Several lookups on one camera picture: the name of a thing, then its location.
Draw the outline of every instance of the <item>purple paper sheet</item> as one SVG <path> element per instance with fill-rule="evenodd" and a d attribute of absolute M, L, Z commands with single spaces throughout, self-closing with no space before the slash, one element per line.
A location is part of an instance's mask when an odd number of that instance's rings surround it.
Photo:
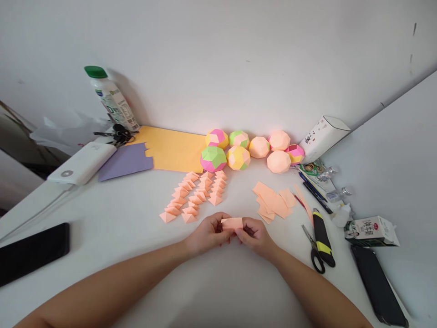
<path fill-rule="evenodd" d="M 146 145 L 137 143 L 123 146 L 100 168 L 99 182 L 153 169 L 153 157 L 146 157 Z"/>

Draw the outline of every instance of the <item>multicolored origami ball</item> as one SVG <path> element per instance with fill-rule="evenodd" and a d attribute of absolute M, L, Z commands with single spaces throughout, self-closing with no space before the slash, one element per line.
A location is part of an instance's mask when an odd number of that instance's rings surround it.
<path fill-rule="evenodd" d="M 229 135 L 229 144 L 247 148 L 249 146 L 249 137 L 244 131 L 234 131 Z"/>
<path fill-rule="evenodd" d="M 299 145 L 290 145 L 284 151 L 290 155 L 291 165 L 298 165 L 304 160 L 305 151 Z"/>
<path fill-rule="evenodd" d="M 266 157 L 270 151 L 270 144 L 264 137 L 255 137 L 249 144 L 250 156 L 255 158 Z"/>
<path fill-rule="evenodd" d="M 206 145 L 225 149 L 229 145 L 228 135 L 223 130 L 211 130 L 206 135 Z"/>
<path fill-rule="evenodd" d="M 270 150 L 286 150 L 290 146 L 290 137 L 284 131 L 274 131 L 267 139 L 270 142 Z"/>
<path fill-rule="evenodd" d="M 291 165 L 290 156 L 281 150 L 275 150 L 267 157 L 267 166 L 273 173 L 287 172 Z"/>
<path fill-rule="evenodd" d="M 200 154 L 200 164 L 208 172 L 222 170 L 227 163 L 223 149 L 209 146 Z"/>
<path fill-rule="evenodd" d="M 228 165 L 234 171 L 243 171 L 250 164 L 249 151 L 241 146 L 233 146 L 226 154 Z"/>

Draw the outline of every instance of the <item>black phone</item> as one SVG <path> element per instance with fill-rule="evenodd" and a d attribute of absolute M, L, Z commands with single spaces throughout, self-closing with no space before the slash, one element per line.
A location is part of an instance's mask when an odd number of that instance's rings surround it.
<path fill-rule="evenodd" d="M 69 251 L 68 223 L 0 248 L 0 287 L 63 257 Z"/>
<path fill-rule="evenodd" d="M 388 325 L 409 327 L 375 252 L 356 245 L 352 245 L 351 250 L 378 320 Z"/>

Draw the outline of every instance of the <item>white cable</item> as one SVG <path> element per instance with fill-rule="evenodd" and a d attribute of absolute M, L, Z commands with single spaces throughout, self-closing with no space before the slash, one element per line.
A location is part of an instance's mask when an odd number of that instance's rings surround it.
<path fill-rule="evenodd" d="M 62 191 L 54 200 L 52 200 L 48 205 L 46 205 L 42 210 L 40 210 L 38 213 L 36 213 L 35 215 L 32 215 L 29 219 L 27 219 L 26 221 L 24 221 L 23 223 L 21 223 L 18 227 L 14 228 L 12 231 L 8 232 L 6 235 L 4 235 L 3 237 L 0 238 L 0 241 L 2 241 L 3 239 L 5 239 L 7 236 L 11 235 L 12 233 L 14 233 L 15 231 L 17 231 L 18 229 L 20 229 L 22 226 L 24 226 L 26 223 L 32 221 L 34 218 L 36 218 L 39 214 L 41 214 L 42 212 L 44 212 L 46 209 L 48 209 L 54 202 L 56 202 L 58 199 L 60 199 L 62 197 L 62 195 L 64 195 L 65 193 L 71 191 L 74 188 L 75 184 L 72 184 L 70 186 L 70 188 L 68 188 L 67 190 Z"/>

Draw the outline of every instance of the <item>small bottle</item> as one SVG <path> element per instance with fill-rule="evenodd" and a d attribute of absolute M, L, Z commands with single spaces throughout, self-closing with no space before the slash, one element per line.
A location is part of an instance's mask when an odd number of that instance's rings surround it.
<path fill-rule="evenodd" d="M 332 218 L 332 222 L 339 228 L 343 228 L 351 216 L 351 205 L 342 206 Z"/>
<path fill-rule="evenodd" d="M 334 174 L 337 174 L 340 170 L 336 168 L 335 166 L 328 167 L 325 171 L 320 173 L 316 179 L 319 181 L 328 181 Z"/>
<path fill-rule="evenodd" d="M 352 187 L 343 187 L 341 189 L 336 189 L 326 193 L 326 198 L 331 203 L 336 203 L 342 200 L 345 196 L 350 196 L 355 193 L 354 188 Z"/>
<path fill-rule="evenodd" d="M 91 85 L 100 101 L 112 118 L 130 131 L 138 131 L 140 126 L 132 114 L 126 99 L 117 85 L 108 79 L 105 70 L 99 66 L 85 66 L 85 72 L 91 77 Z"/>

